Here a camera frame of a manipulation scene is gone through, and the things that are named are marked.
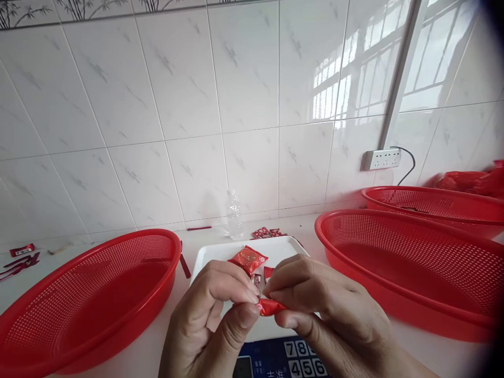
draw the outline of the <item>water bottle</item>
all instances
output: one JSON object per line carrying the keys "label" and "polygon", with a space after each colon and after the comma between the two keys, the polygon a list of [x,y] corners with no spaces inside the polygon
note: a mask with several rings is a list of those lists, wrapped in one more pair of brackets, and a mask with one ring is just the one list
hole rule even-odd
{"label": "water bottle", "polygon": [[229,203],[227,208],[227,226],[229,229],[229,237],[233,240],[241,240],[243,238],[243,228],[240,222],[240,200],[236,196],[236,190],[228,190]]}

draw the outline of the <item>electrical outlet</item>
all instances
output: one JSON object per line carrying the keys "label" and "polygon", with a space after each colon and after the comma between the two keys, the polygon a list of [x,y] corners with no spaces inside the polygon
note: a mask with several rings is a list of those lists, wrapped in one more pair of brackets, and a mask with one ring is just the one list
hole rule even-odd
{"label": "electrical outlet", "polygon": [[366,171],[393,168],[399,166],[400,161],[400,149],[367,151],[364,155],[363,168]]}

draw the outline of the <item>scale display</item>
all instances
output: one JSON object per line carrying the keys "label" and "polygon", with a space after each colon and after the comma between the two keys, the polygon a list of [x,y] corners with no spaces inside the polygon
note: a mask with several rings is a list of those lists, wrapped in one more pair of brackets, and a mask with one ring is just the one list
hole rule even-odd
{"label": "scale display", "polygon": [[330,377],[325,368],[306,341],[292,336],[245,343],[233,378]]}

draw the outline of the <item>red mesh basket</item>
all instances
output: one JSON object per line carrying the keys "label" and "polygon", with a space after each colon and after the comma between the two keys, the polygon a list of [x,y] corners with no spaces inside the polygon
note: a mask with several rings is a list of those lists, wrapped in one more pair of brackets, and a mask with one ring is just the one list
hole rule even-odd
{"label": "red mesh basket", "polygon": [[111,358],[163,308],[181,253],[171,231],[101,244],[33,286],[0,316],[0,375],[72,374]]}
{"label": "red mesh basket", "polygon": [[452,339],[490,340],[504,293],[504,247],[456,228],[376,210],[315,222],[329,264],[390,315]]}
{"label": "red mesh basket", "polygon": [[367,208],[429,219],[493,239],[504,231],[504,201],[476,194],[416,186],[363,189]]}

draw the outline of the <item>basket rim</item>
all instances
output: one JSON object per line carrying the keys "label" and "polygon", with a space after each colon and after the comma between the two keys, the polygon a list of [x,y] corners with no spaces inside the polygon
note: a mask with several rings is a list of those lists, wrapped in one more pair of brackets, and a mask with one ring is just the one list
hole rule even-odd
{"label": "basket rim", "polygon": [[492,198],[492,197],[485,197],[482,195],[478,194],[472,194],[472,193],[463,193],[463,192],[455,192],[455,191],[449,191],[445,189],[438,189],[438,188],[426,188],[426,187],[420,187],[420,186],[372,186],[369,188],[364,188],[361,190],[361,196],[366,200],[370,201],[376,205],[384,206],[389,209],[393,209],[395,211],[400,211],[405,214],[413,215],[416,217],[425,217],[425,218],[431,218],[431,219],[438,219],[440,221],[446,221],[446,222],[457,222],[457,223],[471,223],[471,224],[478,224],[478,225],[487,225],[487,226],[504,226],[504,220],[499,221],[499,220],[478,220],[478,219],[464,219],[464,218],[454,218],[454,217],[448,217],[448,216],[442,216],[442,215],[434,215],[434,214],[424,214],[421,213],[421,215],[417,212],[414,212],[412,210],[407,210],[403,209],[401,207],[393,206],[385,202],[380,202],[377,201],[374,198],[371,198],[368,196],[369,192],[377,192],[383,189],[394,189],[394,190],[410,190],[413,192],[430,192],[430,193],[438,193],[438,194],[445,194],[445,195],[450,195],[452,197],[461,197],[461,198],[468,198],[468,199],[474,199],[474,200],[479,200],[482,202],[490,202],[494,205],[501,206],[504,209],[504,201],[499,200],[497,198]]}
{"label": "basket rim", "polygon": [[408,289],[403,288],[402,286],[399,286],[393,282],[388,281],[387,279],[373,273],[370,270],[367,270],[366,268],[364,268],[361,265],[354,262],[352,259],[345,256],[337,248],[335,248],[328,241],[328,239],[325,237],[325,235],[322,232],[322,224],[325,221],[327,221],[329,218],[334,218],[337,215],[346,215],[346,214],[355,214],[355,215],[363,215],[364,214],[364,215],[371,215],[371,216],[375,216],[375,217],[392,218],[392,219],[402,221],[404,223],[416,224],[417,226],[429,228],[429,229],[432,229],[436,232],[443,232],[443,233],[449,234],[451,236],[457,237],[459,239],[468,241],[470,243],[479,245],[481,247],[485,247],[491,253],[498,255],[500,257],[504,257],[504,246],[501,246],[500,244],[498,244],[492,240],[483,239],[483,238],[480,238],[476,235],[468,233],[466,231],[462,231],[460,229],[450,227],[447,225],[434,223],[434,222],[429,221],[427,219],[421,219],[418,217],[413,217],[413,216],[409,216],[409,215],[405,215],[405,214],[390,213],[390,212],[385,212],[385,211],[380,211],[380,210],[370,210],[370,209],[336,210],[336,211],[331,211],[331,212],[321,214],[317,218],[317,220],[315,221],[315,233],[316,233],[317,237],[319,238],[319,240],[324,245],[324,247],[327,250],[329,250],[331,253],[336,255],[339,259],[341,259],[345,264],[349,265],[351,268],[355,269],[359,273],[367,276],[371,280],[375,281],[377,284],[385,287],[386,289],[388,289],[398,295],[401,295],[403,297],[411,299],[421,305],[424,305],[428,308],[439,311],[439,312],[446,314],[448,316],[451,316],[453,318],[463,320],[463,321],[466,321],[466,322],[469,322],[472,324],[476,324],[481,327],[485,327],[487,329],[493,329],[494,327],[496,327],[498,325],[498,319],[496,319],[494,317],[478,314],[478,313],[475,313],[472,311],[463,310],[458,307],[450,306],[450,305],[445,304],[443,302],[439,302],[439,301],[436,301],[436,300],[431,299],[429,297],[417,294],[413,291],[410,291]]}
{"label": "basket rim", "polygon": [[144,307],[145,305],[163,288],[163,286],[168,282],[171,276],[175,273],[176,266],[180,259],[180,254],[182,252],[182,246],[179,237],[172,231],[160,228],[147,229],[132,232],[126,235],[119,236],[112,240],[106,241],[81,255],[75,257],[69,262],[63,264],[61,267],[50,273],[48,276],[43,278],[41,281],[32,286],[26,293],[19,297],[2,315],[0,315],[0,344],[3,344],[6,336],[12,329],[12,326],[19,318],[20,314],[25,311],[32,300],[37,297],[42,291],[44,291],[49,285],[51,285],[55,280],[60,278],[63,274],[71,270],[74,266],[81,263],[82,261],[102,252],[109,247],[112,247],[118,243],[125,242],[138,237],[143,236],[165,236],[174,242],[174,255],[173,264],[170,265],[164,276],[160,281],[154,286],[154,288],[145,296],[145,298],[130,311],[125,313],[121,318],[119,318],[114,324],[103,330],[101,333],[97,334],[93,338],[87,340],[83,344],[73,348],[67,353],[63,353],[55,358],[51,358],[47,361],[38,364],[24,365],[23,367],[16,366],[11,367],[2,364],[2,371],[5,376],[19,376],[19,377],[30,377],[30,376],[46,376],[57,372],[58,370],[68,366],[72,362],[78,360],[87,352],[91,351],[97,347],[104,340],[109,339],[118,331],[121,330],[124,324],[131,321]]}

